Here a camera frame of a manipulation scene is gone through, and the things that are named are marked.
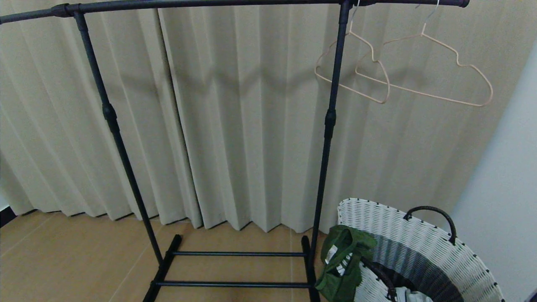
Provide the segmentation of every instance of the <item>wire hanger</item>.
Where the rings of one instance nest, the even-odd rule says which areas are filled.
[[[355,37],[355,38],[358,38],[360,41],[364,42],[365,44],[367,44],[367,45],[369,46],[369,48],[370,48],[370,50],[371,50],[371,61],[380,65],[380,68],[382,69],[382,72],[384,73],[384,78],[386,79],[386,81],[383,82],[383,81],[379,81],[379,80],[377,80],[377,79],[375,79],[375,78],[371,78],[371,77],[368,77],[368,76],[365,76],[365,77],[366,77],[366,78],[370,78],[370,79],[372,79],[372,80],[374,80],[374,81],[377,81],[377,82],[386,84],[386,85],[387,85],[386,97],[385,97],[383,100],[378,100],[378,99],[376,99],[376,98],[374,98],[374,97],[368,96],[368,95],[366,95],[366,94],[364,94],[364,93],[362,93],[362,92],[360,92],[360,91],[358,91],[358,90],[356,90],[356,89],[352,89],[352,88],[350,88],[350,87],[348,87],[348,86],[345,86],[345,85],[343,85],[343,84],[339,84],[339,86],[341,86],[341,87],[343,87],[343,88],[345,88],[345,89],[347,89],[347,90],[350,90],[350,91],[352,91],[352,92],[354,92],[354,93],[357,93],[357,94],[359,94],[359,95],[361,95],[361,96],[363,96],[363,97],[366,97],[366,98],[368,98],[368,99],[370,99],[370,100],[372,100],[372,101],[374,101],[374,102],[377,102],[377,103],[379,103],[379,104],[384,104],[384,103],[386,103],[386,101],[388,100],[388,98],[389,98],[389,96],[390,96],[390,87],[392,86],[392,85],[390,84],[390,79],[389,79],[389,77],[388,77],[388,74],[386,73],[386,69],[384,68],[384,65],[382,64],[382,62],[381,62],[380,60],[375,60],[375,49],[373,48],[373,45],[371,45],[371,43],[369,43],[366,39],[360,37],[359,35],[357,35],[356,33],[354,33],[354,32],[352,31],[352,23],[353,23],[353,20],[354,20],[354,14],[356,14],[356,10],[358,9],[359,6],[360,6],[360,0],[358,0],[358,4],[356,5],[356,8],[354,9],[354,11],[353,11],[353,13],[352,13],[351,24],[350,24],[350,26],[349,26],[349,32],[347,32],[347,33],[345,34],[345,36],[347,36],[347,35],[351,35],[351,36],[353,36],[353,37]],[[332,47],[336,44],[336,42],[337,42],[337,41],[334,41],[332,44],[330,44],[330,46],[328,47],[328,49],[326,50],[326,52],[323,53],[323,54],[317,59],[317,62],[315,63],[315,70],[314,70],[315,75],[316,75],[317,77],[319,77],[319,78],[321,78],[321,79],[323,79],[323,80],[329,82],[329,83],[332,83],[332,81],[331,81],[330,79],[328,79],[328,78],[322,76],[321,74],[319,74],[319,72],[317,72],[317,70],[318,70],[318,68],[321,66],[321,65],[320,65],[321,59],[323,59],[323,57],[325,57],[326,55],[328,55],[328,53],[330,52],[330,50],[332,49]]]
[[[450,51],[454,52],[455,55],[456,55],[456,64],[457,66],[459,67],[471,67],[473,68],[475,71],[477,71],[479,73],[479,75],[481,75],[481,77],[486,81],[487,85],[489,86],[489,90],[490,90],[490,95],[489,95],[489,98],[487,99],[486,102],[484,102],[483,104],[475,104],[475,103],[469,103],[469,102],[464,102],[464,101],[461,101],[461,100],[456,100],[456,99],[451,99],[451,98],[446,98],[446,97],[441,97],[441,96],[437,96],[437,95],[432,95],[432,94],[427,94],[427,93],[424,93],[424,92],[420,92],[420,91],[416,91],[416,90],[412,90],[412,89],[408,89],[408,88],[405,88],[405,87],[401,87],[401,86],[398,86],[398,85],[394,85],[394,84],[390,84],[389,81],[381,81],[381,80],[378,80],[378,79],[375,79],[375,78],[372,78],[370,76],[367,76],[367,75],[364,75],[364,74],[361,74],[358,72],[358,65],[360,63],[360,61],[365,57],[367,56],[367,54],[365,54],[360,60],[358,60],[358,63],[354,69],[354,72],[359,75],[359,76],[362,76],[364,78],[368,78],[372,81],[376,81],[378,83],[381,83],[381,84],[385,84],[385,85],[388,85],[388,86],[392,86],[392,87],[395,87],[395,88],[399,88],[401,90],[405,90],[405,91],[410,91],[410,92],[413,92],[415,94],[419,94],[419,95],[422,95],[422,96],[428,96],[428,97],[432,97],[432,98],[436,98],[436,99],[442,99],[442,100],[446,100],[448,102],[453,102],[453,103],[458,103],[458,104],[463,104],[463,105],[468,105],[468,106],[473,106],[473,107],[483,107],[483,106],[486,106],[488,105],[491,100],[492,100],[492,97],[494,95],[494,90],[492,88],[492,84],[490,83],[489,79],[481,72],[481,70],[479,70],[475,65],[472,65],[472,64],[461,64],[459,62],[459,52],[457,50],[455,50],[453,47],[427,35],[425,33],[425,28],[427,27],[427,21],[429,20],[429,18],[434,14],[434,12],[436,12],[437,8],[438,8],[438,5],[440,4],[440,0],[437,1],[437,5],[436,7],[434,8],[434,10],[427,16],[427,18],[425,19],[425,23],[423,24],[423,28],[422,28],[422,31],[420,33],[417,33],[417,34],[414,34],[414,35],[410,35],[408,37],[404,37],[404,38],[397,38],[397,39],[394,39],[394,40],[390,40],[390,41],[387,41],[387,42],[384,42],[382,44],[382,47],[384,47],[385,45],[387,44],[390,44],[390,43],[393,43],[393,42],[396,42],[396,41],[401,41],[401,40],[407,40],[407,39],[412,39],[412,38],[420,38],[420,37],[423,37],[423,38],[427,38],[447,49],[449,49]]]

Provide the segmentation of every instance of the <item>beige curtain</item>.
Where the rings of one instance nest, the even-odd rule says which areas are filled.
[[[2,14],[53,1],[4,1]],[[87,16],[110,99],[150,215],[196,226],[253,221],[268,231],[312,226],[329,85],[313,74],[336,36],[337,5],[107,12]],[[408,40],[432,10],[360,8],[354,31],[381,53],[390,80],[470,102],[487,86],[445,49]],[[394,91],[385,105],[340,90],[322,230],[346,197],[406,210],[450,211],[492,135],[537,37],[537,3],[472,1],[439,8],[427,33],[480,67],[493,103],[465,107]],[[2,25],[0,189],[21,213],[136,207],[101,117],[73,20]],[[385,87],[353,76],[367,49],[345,47],[342,82],[375,96]],[[333,53],[321,72],[331,74]],[[366,72],[380,78],[372,64]],[[437,217],[428,217],[435,223]]]

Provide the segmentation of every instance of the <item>garment rack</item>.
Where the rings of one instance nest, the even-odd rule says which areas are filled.
[[[360,6],[372,5],[375,3],[406,3],[406,4],[439,4],[466,7],[469,0],[361,0]],[[339,28],[337,32],[336,55],[333,65],[332,85],[330,89],[330,102],[324,119],[324,144],[321,159],[321,171],[319,174],[319,186],[317,191],[317,201],[315,204],[315,216],[313,223],[313,232],[311,235],[311,245],[307,236],[303,236],[301,253],[251,253],[251,252],[228,252],[228,251],[179,251],[181,236],[175,235],[168,251],[164,257],[159,250],[155,232],[149,222],[146,207],[144,206],[140,189],[136,183],[136,178],[130,164],[127,150],[120,134],[117,115],[112,104],[108,99],[108,94],[104,86],[103,78],[99,71],[97,58],[93,51],[91,39],[84,15],[93,12],[137,10],[137,9],[158,9],[158,8],[185,8],[195,6],[238,6],[238,5],[277,5],[277,4],[339,4]],[[330,154],[330,144],[332,140],[333,129],[336,124],[336,98],[339,86],[339,74],[341,70],[343,46],[345,42],[345,33],[347,21],[349,19],[349,10],[358,4],[358,0],[119,0],[85,4],[59,4],[49,9],[15,13],[0,17],[0,24],[17,22],[29,19],[38,19],[44,17],[74,18],[80,31],[86,55],[93,73],[93,79],[97,86],[99,96],[103,106],[103,116],[108,123],[112,132],[121,162],[127,174],[130,187],[134,194],[136,204],[140,210],[143,223],[146,227],[149,241],[155,257],[158,261],[158,271],[149,289],[144,297],[144,302],[155,301],[158,292],[163,286],[200,286],[200,287],[264,287],[264,288],[298,288],[308,289],[311,302],[319,302],[319,292],[315,289],[315,269],[314,259],[317,247],[317,237],[319,232],[319,221],[321,219],[321,208],[323,203],[324,186],[326,183],[326,172],[328,171],[328,158]],[[165,280],[166,274],[170,269],[171,263],[175,256],[254,256],[254,257],[301,257],[304,259],[307,282],[196,282],[196,281],[168,281]]]

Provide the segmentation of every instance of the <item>woven basket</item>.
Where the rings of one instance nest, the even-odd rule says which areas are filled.
[[[451,234],[412,212],[432,210],[449,222]],[[367,232],[377,240],[373,262],[410,281],[435,302],[505,301],[494,276],[481,259],[458,238],[451,218],[434,207],[417,207],[408,213],[363,199],[346,199],[338,206],[338,223]],[[354,301],[393,301],[393,289],[363,267],[362,283]]]

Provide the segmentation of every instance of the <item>basket handle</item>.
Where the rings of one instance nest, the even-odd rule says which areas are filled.
[[[451,237],[449,238],[449,241],[453,245],[455,245],[455,238],[457,237],[457,231],[455,230],[455,224],[453,223],[453,220],[451,220],[451,217],[449,217],[449,215],[446,212],[444,212],[443,210],[441,210],[441,209],[439,209],[437,207],[428,206],[428,205],[417,206],[417,207],[411,208],[407,212],[407,214],[403,217],[403,219],[409,220],[412,217],[412,213],[416,212],[416,211],[419,211],[419,210],[429,210],[429,211],[433,211],[433,212],[437,212],[437,213],[442,214],[442,216],[444,216],[446,218],[447,223],[449,224],[449,228],[451,229]]]
[[[364,264],[365,267],[370,269],[388,288],[388,295],[386,296],[391,302],[396,302],[396,292],[394,284],[391,282],[390,278],[383,271],[381,271],[372,261],[366,257],[362,257],[360,261]]]

